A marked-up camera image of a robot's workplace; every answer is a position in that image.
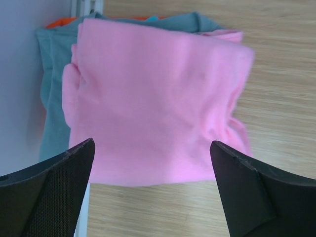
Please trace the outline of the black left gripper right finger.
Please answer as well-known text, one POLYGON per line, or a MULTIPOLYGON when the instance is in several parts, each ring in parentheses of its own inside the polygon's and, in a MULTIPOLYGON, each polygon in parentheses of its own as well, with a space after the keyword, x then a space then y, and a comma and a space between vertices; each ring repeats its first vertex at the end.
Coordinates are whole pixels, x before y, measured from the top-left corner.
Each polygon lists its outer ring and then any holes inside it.
POLYGON ((210 155, 232 237, 314 237, 316 181, 213 141, 210 155))

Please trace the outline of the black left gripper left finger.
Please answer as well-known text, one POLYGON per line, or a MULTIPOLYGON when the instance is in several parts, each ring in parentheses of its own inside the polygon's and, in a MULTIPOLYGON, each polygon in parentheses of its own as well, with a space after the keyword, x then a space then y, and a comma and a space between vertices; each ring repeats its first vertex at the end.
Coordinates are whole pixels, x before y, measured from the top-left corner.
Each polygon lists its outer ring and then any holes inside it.
POLYGON ((95 154, 89 138, 0 178, 2 237, 72 237, 95 154))

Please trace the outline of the pink t shirt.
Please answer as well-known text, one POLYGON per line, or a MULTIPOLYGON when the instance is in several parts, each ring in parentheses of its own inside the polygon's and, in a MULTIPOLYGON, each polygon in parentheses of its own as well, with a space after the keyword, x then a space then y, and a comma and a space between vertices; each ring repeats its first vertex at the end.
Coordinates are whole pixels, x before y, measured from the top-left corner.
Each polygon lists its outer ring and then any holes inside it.
POLYGON ((242 34, 207 36, 87 18, 62 77, 69 145, 92 138, 90 183, 150 186, 213 180, 209 148, 251 154, 233 117, 254 51, 242 34))

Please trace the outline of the folded grey-blue t shirt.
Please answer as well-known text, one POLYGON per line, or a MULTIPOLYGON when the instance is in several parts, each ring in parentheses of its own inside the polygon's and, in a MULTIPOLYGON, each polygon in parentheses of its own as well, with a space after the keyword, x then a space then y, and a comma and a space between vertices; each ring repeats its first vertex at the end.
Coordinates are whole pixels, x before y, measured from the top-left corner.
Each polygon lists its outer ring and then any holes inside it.
MULTIPOLYGON (((40 98, 46 110, 43 137, 39 149, 39 160, 44 161, 68 149, 70 129, 62 110, 62 74, 71 62, 71 47, 77 42, 78 25, 85 18, 79 17, 69 25, 36 31, 43 65, 40 98)), ((198 13, 191 12, 156 21, 139 21, 114 18, 114 21, 157 27, 188 33, 212 32, 222 28, 217 22, 198 13)))

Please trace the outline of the folded orange t shirt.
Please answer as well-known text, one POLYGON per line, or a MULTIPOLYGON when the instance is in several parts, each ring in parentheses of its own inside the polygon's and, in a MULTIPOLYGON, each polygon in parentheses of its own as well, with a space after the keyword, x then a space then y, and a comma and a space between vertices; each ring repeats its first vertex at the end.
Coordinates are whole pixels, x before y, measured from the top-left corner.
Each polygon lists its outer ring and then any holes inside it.
MULTIPOLYGON (((139 20, 139 21, 156 21, 156 20, 161 20, 164 19, 164 17, 159 17, 159 16, 151 16, 151 17, 134 17, 130 18, 130 20, 139 20)), ((47 29, 53 29, 56 27, 63 27, 66 25, 69 25, 73 21, 77 20, 77 17, 71 17, 71 18, 61 18, 49 25, 46 26, 47 29)))

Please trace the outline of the aluminium frame rail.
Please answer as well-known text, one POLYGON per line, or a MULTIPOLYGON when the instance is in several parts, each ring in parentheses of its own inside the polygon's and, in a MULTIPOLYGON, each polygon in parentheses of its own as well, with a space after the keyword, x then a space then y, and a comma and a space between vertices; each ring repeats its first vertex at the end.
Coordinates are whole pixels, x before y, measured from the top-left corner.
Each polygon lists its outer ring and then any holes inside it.
POLYGON ((103 16, 104 0, 71 0, 70 17, 78 18, 92 13, 103 16))

